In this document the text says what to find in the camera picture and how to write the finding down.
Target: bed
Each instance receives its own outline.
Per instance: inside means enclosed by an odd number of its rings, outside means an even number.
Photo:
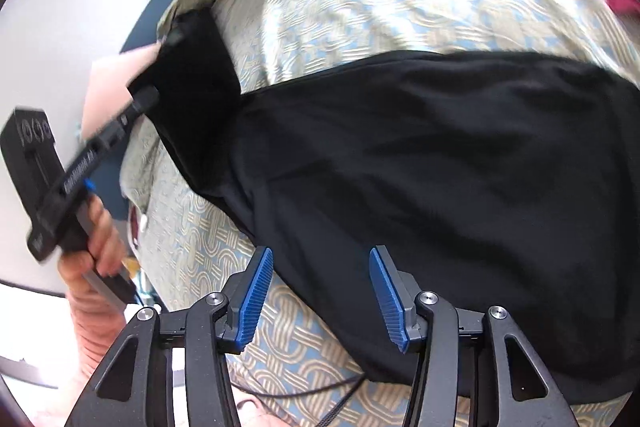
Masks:
[[[161,31],[176,12],[207,2],[176,0]],[[606,0],[216,0],[212,10],[243,91],[396,49],[535,50],[640,80],[638,33]],[[140,263],[170,310],[220,290],[244,269],[254,246],[187,186],[148,120],[132,134],[120,183],[136,208]],[[228,365],[234,383],[268,394],[316,389],[360,372],[277,274],[254,341]],[[306,427],[345,390],[265,403]],[[400,425],[408,394],[407,386],[366,382],[332,425]],[[626,398],[573,409],[581,425],[608,426]],[[456,424],[467,421],[468,400],[460,398]]]

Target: black cloth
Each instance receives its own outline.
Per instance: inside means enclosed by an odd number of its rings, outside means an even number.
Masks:
[[[220,35],[181,35],[130,89],[158,88],[149,117],[188,184],[273,249],[370,379],[415,368],[369,281],[382,244],[453,305],[507,308],[570,403],[635,387],[631,83],[533,53],[391,52],[240,95]]]

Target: human hand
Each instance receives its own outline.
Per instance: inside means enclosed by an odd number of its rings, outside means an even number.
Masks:
[[[89,237],[88,251],[66,252],[58,261],[60,277],[74,296],[94,292],[92,286],[82,277],[96,267],[101,276],[116,275],[122,267],[126,248],[113,224],[111,214],[103,206],[98,196],[89,201],[89,220],[94,230]]]

